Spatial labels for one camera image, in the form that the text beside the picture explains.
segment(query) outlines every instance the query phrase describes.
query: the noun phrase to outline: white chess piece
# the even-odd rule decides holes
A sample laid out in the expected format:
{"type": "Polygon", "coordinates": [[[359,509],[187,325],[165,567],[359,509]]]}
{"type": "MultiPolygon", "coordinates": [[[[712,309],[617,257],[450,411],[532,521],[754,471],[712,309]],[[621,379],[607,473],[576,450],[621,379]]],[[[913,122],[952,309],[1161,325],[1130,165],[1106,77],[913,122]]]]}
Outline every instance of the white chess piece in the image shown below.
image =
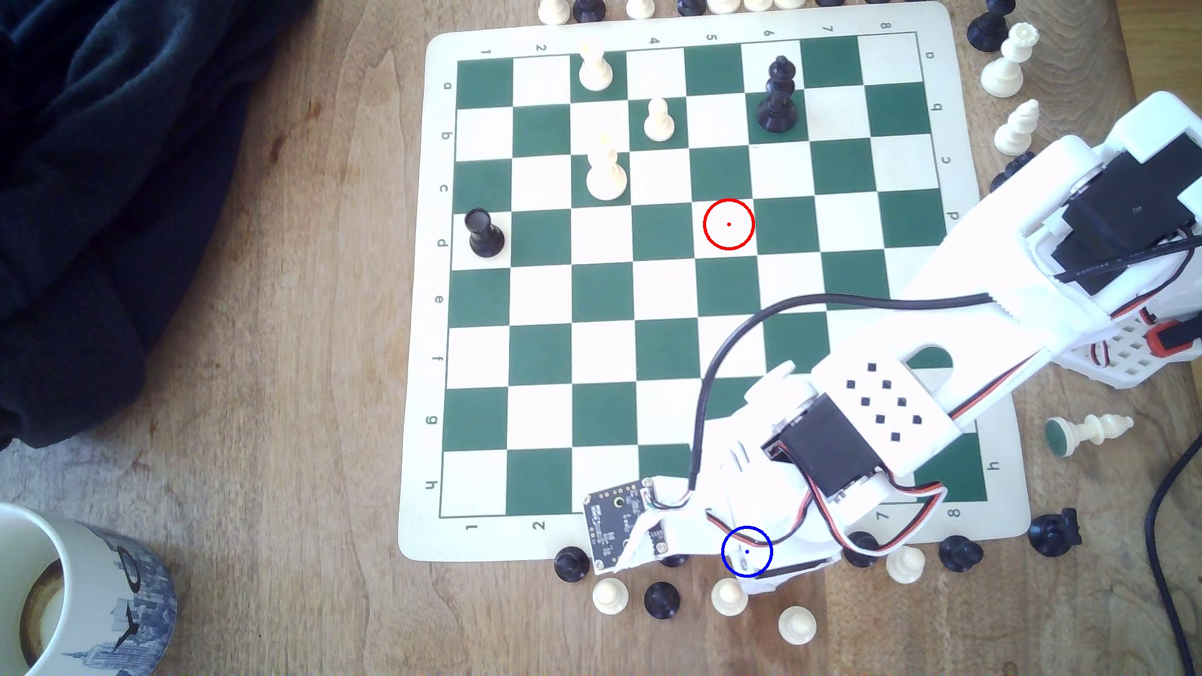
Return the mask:
{"type": "Polygon", "coordinates": [[[605,52],[595,42],[581,46],[581,84],[589,91],[601,91],[613,82],[613,69],[605,60],[605,52]]]}
{"type": "Polygon", "coordinates": [[[1108,413],[1096,416],[1090,414],[1081,425],[1073,425],[1063,417],[1049,419],[1043,433],[1052,452],[1058,457],[1066,458],[1082,441],[1088,439],[1097,446],[1102,441],[1131,429],[1135,421],[1125,415],[1108,413]]]}
{"type": "Polygon", "coordinates": [[[1040,120],[1040,102],[1035,99],[1027,101],[1010,113],[1006,124],[998,128],[993,135],[993,147],[1002,155],[1017,158],[1031,147],[1031,132],[1040,120]]]}
{"type": "Polygon", "coordinates": [[[538,2],[538,20],[547,25],[566,24],[570,16],[572,16],[572,7],[567,0],[541,0],[538,2]]]}
{"type": "Polygon", "coordinates": [[[668,102],[664,99],[651,99],[647,102],[647,119],[643,120],[643,134],[651,141],[664,142],[676,132],[676,120],[668,114],[668,102]]]}
{"type": "Polygon", "coordinates": [[[608,202],[617,200],[626,191],[626,170],[618,164],[618,152],[613,149],[609,137],[602,135],[597,146],[589,153],[589,173],[584,177],[584,186],[589,194],[608,202]]]}
{"type": "Polygon", "coordinates": [[[814,613],[799,605],[785,609],[776,621],[776,629],[780,636],[795,646],[804,646],[819,633],[819,623],[814,619],[814,613]]]}
{"type": "Polygon", "coordinates": [[[739,581],[733,577],[722,577],[709,592],[709,601],[714,604],[714,610],[726,617],[734,617],[748,606],[748,593],[739,586],[739,581]]]}
{"type": "Polygon", "coordinates": [[[603,577],[593,587],[593,605],[606,615],[618,615],[629,601],[630,591],[617,577],[603,577]]]}
{"type": "Polygon", "coordinates": [[[885,570],[899,585],[911,585],[922,577],[927,555],[917,547],[902,547],[885,557],[885,570]]]}
{"type": "Polygon", "coordinates": [[[1040,41],[1040,31],[1028,23],[1010,28],[1010,37],[1001,43],[1001,58],[981,71],[981,87],[990,95],[1008,99],[1023,88],[1022,65],[1031,58],[1031,47],[1040,41]]]}

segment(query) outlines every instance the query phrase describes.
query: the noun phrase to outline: black pawn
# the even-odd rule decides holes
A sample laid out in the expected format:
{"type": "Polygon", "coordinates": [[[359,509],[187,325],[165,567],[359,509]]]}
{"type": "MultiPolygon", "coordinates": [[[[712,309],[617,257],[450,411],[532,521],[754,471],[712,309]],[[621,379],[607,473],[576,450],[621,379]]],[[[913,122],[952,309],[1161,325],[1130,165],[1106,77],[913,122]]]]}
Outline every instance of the black pawn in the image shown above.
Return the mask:
{"type": "Polygon", "coordinates": [[[964,573],[984,558],[981,545],[964,535],[948,535],[939,544],[939,561],[952,573],[964,573]]]}
{"type": "Polygon", "coordinates": [[[1006,14],[1014,11],[1014,0],[986,0],[986,13],[969,23],[969,45],[981,52],[996,52],[1010,35],[1006,14]]]}
{"type": "Polygon", "coordinates": [[[680,592],[667,582],[655,582],[643,594],[643,607],[655,619],[672,619],[680,610],[680,592]]]}
{"type": "Polygon", "coordinates": [[[589,555],[579,547],[564,547],[555,555],[555,575],[564,582],[579,582],[589,574],[589,555]]]}
{"type": "Polygon", "coordinates": [[[463,223],[471,232],[468,244],[477,256],[490,259],[505,248],[505,233],[493,225],[493,217],[484,209],[477,207],[468,212],[468,215],[463,217],[463,223]]]}
{"type": "MultiPolygon", "coordinates": [[[[851,540],[852,545],[856,545],[862,550],[875,550],[881,546],[876,541],[876,538],[873,538],[871,533],[864,533],[863,530],[856,530],[855,533],[849,534],[847,539],[851,540]]],[[[862,555],[844,547],[843,558],[847,559],[847,563],[855,565],[856,568],[868,568],[869,565],[876,563],[877,557],[862,555]]]]}
{"type": "Polygon", "coordinates": [[[1035,551],[1048,558],[1064,556],[1081,544],[1077,510],[1064,508],[1060,514],[1045,514],[1031,520],[1027,539],[1035,551]]]}
{"type": "Polygon", "coordinates": [[[576,0],[572,2],[576,23],[599,22],[605,18],[605,0],[576,0]]]}

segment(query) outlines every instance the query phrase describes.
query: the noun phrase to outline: green square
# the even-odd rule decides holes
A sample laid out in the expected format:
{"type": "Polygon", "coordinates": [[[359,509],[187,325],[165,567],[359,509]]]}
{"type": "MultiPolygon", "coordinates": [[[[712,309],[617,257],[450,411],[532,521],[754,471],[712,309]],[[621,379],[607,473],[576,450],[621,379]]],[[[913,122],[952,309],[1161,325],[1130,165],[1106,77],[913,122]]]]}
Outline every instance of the green square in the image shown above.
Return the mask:
{"type": "Polygon", "coordinates": [[[815,195],[876,190],[873,144],[868,138],[814,141],[810,143],[810,164],[814,166],[815,195]]]}
{"type": "Polygon", "coordinates": [[[831,354],[826,313],[792,313],[763,322],[763,350],[768,368],[793,361],[793,373],[809,373],[831,354]]]}
{"type": "Polygon", "coordinates": [[[689,113],[685,108],[684,97],[665,99],[668,102],[668,114],[676,125],[672,137],[667,141],[651,141],[643,132],[643,123],[647,121],[647,99],[630,101],[626,106],[630,115],[630,149],[631,150],[667,150],[671,148],[689,147],[689,113]]]}
{"type": "Polygon", "coordinates": [[[933,247],[944,241],[944,196],[938,188],[877,192],[885,245],[933,247]]]}
{"type": "Polygon", "coordinates": [[[760,254],[817,251],[819,219],[814,197],[756,200],[755,232],[760,254]]]}
{"type": "Polygon", "coordinates": [[[567,155],[571,108],[561,106],[518,106],[513,108],[513,156],[567,155]]]}
{"type": "Polygon", "coordinates": [[[505,387],[447,390],[442,404],[442,450],[484,451],[508,444],[510,391],[505,387]]]}
{"type": "Polygon", "coordinates": [[[930,134],[927,91],[921,82],[873,84],[864,88],[873,136],[930,134]]]}
{"type": "Polygon", "coordinates": [[[701,378],[697,319],[649,319],[635,322],[638,380],[701,378]]]}
{"type": "Polygon", "coordinates": [[[572,385],[572,445],[637,444],[635,384],[572,385]]]}
{"type": "Polygon", "coordinates": [[[757,143],[783,143],[785,141],[808,141],[809,130],[805,126],[805,105],[802,97],[802,91],[798,90],[793,94],[793,105],[797,107],[797,124],[793,129],[789,131],[781,131],[780,134],[768,131],[767,129],[760,126],[756,121],[756,109],[760,107],[760,102],[763,101],[764,94],[760,91],[752,91],[746,95],[748,100],[748,141],[755,146],[757,143]]]}
{"type": "Polygon", "coordinates": [[[636,261],[692,257],[691,204],[631,207],[636,261]]]}
{"type": "Polygon", "coordinates": [[[512,160],[475,160],[454,164],[454,203],[457,214],[476,207],[490,212],[510,210],[513,195],[512,160]]]}
{"type": "Polygon", "coordinates": [[[689,148],[694,201],[751,196],[751,160],[746,146],[689,148]]]}
{"type": "MultiPolygon", "coordinates": [[[[822,278],[827,293],[855,293],[875,298],[889,297],[889,281],[885,272],[885,251],[822,251],[822,278]]],[[[852,306],[832,303],[829,309],[852,306]]]]}
{"type": "Polygon", "coordinates": [[[914,470],[915,485],[942,481],[948,503],[983,503],[989,499],[981,466],[981,440],[976,433],[962,434],[946,449],[914,470]]]}
{"type": "Polygon", "coordinates": [[[508,269],[453,269],[450,289],[448,326],[505,326],[510,322],[508,269]]]}
{"type": "Polygon", "coordinates": [[[630,153],[618,153],[618,164],[626,170],[626,189],[615,200],[605,202],[589,192],[585,179],[589,174],[589,156],[572,155],[572,208],[619,207],[630,203],[630,153]]]}
{"type": "Polygon", "coordinates": [[[572,321],[635,319],[631,263],[572,266],[572,321]]]}
{"type": "Polygon", "coordinates": [[[760,272],[755,256],[697,259],[697,314],[760,312],[760,272]]]}
{"type": "Polygon", "coordinates": [[[692,453],[689,444],[638,446],[638,478],[689,476],[692,453]]]}
{"type": "Polygon", "coordinates": [[[500,108],[513,105],[513,59],[459,61],[456,108],[500,108]]]}
{"type": "Polygon", "coordinates": [[[572,450],[511,450],[505,461],[505,514],[571,514],[572,450]]]}
{"type": "Polygon", "coordinates": [[[572,262],[572,212],[513,212],[510,217],[510,261],[513,267],[572,262]]]}
{"type": "Polygon", "coordinates": [[[573,103],[581,101],[618,101],[626,97],[626,53],[606,52],[605,60],[609,63],[609,69],[613,70],[613,82],[601,91],[590,91],[581,84],[581,66],[584,65],[584,59],[579,54],[572,54],[569,77],[572,78],[571,101],[573,103]]]}
{"type": "Polygon", "coordinates": [[[807,89],[863,84],[859,38],[816,37],[802,41],[802,82],[807,89]]]}
{"type": "Polygon", "coordinates": [[[571,381],[571,325],[510,327],[510,385],[552,385],[571,381]]]}

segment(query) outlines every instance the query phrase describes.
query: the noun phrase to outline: chess piece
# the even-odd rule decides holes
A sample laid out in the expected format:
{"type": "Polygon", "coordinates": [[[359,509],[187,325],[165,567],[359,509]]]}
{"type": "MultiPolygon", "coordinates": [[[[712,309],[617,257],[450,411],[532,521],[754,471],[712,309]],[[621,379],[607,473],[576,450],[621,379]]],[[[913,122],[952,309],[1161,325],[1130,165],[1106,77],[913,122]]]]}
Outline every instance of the chess piece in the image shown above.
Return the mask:
{"type": "Polygon", "coordinates": [[[1040,102],[1035,99],[1020,103],[1006,124],[993,135],[993,147],[1002,155],[1016,158],[1031,147],[1031,132],[1040,119],[1040,102]]]}
{"type": "Polygon", "coordinates": [[[1031,48],[1040,41],[1040,31],[1028,23],[1014,24],[1010,37],[1001,43],[1001,58],[981,71],[981,87],[992,96],[1008,99],[1023,88],[1022,65],[1031,58],[1031,48]]]}

